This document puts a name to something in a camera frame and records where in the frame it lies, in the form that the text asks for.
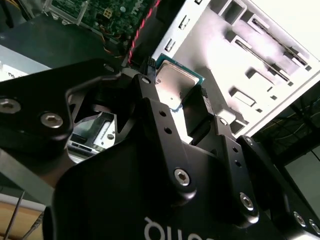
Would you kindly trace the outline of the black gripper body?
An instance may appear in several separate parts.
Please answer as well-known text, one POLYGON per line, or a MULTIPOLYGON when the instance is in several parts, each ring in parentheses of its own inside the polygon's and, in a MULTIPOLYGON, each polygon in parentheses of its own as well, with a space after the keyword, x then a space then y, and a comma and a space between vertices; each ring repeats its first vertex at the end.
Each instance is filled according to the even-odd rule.
POLYGON ((46 240, 300 240, 304 216, 273 199, 259 207, 241 147, 223 158, 185 145, 188 179, 160 166, 152 148, 126 140, 77 164, 58 182, 45 212, 46 240))

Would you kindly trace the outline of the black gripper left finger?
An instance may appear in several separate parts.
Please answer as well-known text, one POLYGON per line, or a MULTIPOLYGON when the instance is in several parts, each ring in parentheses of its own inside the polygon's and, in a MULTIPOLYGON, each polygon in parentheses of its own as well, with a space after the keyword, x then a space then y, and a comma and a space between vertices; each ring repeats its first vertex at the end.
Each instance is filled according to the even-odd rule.
POLYGON ((0 84, 0 171, 45 205, 71 182, 91 194, 106 191, 108 173, 131 180, 126 163, 155 198, 190 201, 197 189, 167 105, 160 102, 153 68, 132 73, 92 59, 0 84), (74 127, 96 111, 115 116, 116 144, 76 166, 67 143, 74 127))

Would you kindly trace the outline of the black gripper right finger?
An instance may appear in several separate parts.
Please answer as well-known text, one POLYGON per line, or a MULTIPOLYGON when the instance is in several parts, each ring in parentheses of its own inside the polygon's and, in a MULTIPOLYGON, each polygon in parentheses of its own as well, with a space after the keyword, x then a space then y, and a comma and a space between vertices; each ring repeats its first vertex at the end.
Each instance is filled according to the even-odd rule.
POLYGON ((218 220, 241 229, 258 226, 262 236, 270 234, 273 240, 319 239, 319 218, 289 176, 252 138, 233 137, 204 88, 193 88, 183 113, 192 145, 214 157, 208 164, 209 205, 218 220))

